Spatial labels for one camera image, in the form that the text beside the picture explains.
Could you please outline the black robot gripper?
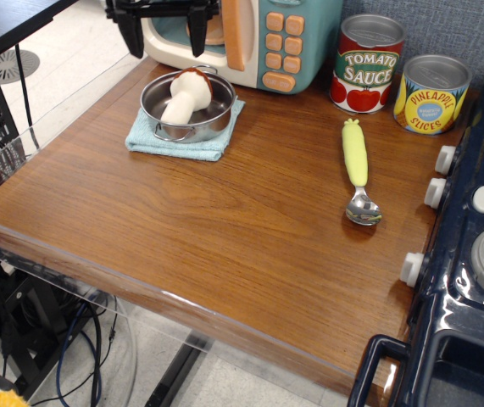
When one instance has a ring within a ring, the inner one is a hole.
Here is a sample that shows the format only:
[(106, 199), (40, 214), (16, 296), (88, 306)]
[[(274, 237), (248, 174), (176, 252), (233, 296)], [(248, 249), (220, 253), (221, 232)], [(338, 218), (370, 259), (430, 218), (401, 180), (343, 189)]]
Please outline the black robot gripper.
[(107, 17), (117, 20), (125, 45), (138, 59), (144, 52), (141, 19), (186, 17), (192, 55), (197, 58), (205, 49), (208, 20), (220, 12), (219, 1), (106, 1), (105, 4)]

